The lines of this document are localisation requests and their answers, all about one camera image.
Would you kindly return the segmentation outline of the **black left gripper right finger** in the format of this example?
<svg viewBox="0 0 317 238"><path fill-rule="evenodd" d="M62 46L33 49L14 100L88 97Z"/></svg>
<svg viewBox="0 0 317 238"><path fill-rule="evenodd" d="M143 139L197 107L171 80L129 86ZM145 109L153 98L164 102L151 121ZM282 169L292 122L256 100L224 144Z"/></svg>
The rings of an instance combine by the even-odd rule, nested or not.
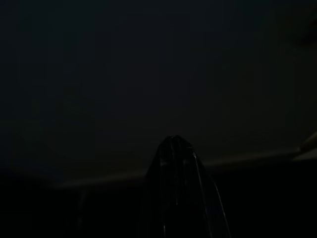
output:
<svg viewBox="0 0 317 238"><path fill-rule="evenodd" d="M231 238L221 198L193 146L171 138L176 201L166 212L166 238Z"/></svg>

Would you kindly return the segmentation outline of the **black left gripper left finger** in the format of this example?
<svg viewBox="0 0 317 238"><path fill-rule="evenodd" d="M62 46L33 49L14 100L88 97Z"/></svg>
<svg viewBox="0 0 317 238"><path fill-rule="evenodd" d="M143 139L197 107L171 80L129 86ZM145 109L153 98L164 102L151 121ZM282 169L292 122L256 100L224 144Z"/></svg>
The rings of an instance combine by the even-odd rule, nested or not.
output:
<svg viewBox="0 0 317 238"><path fill-rule="evenodd" d="M145 175L138 238L165 238L166 214L177 200L172 139L160 143Z"/></svg>

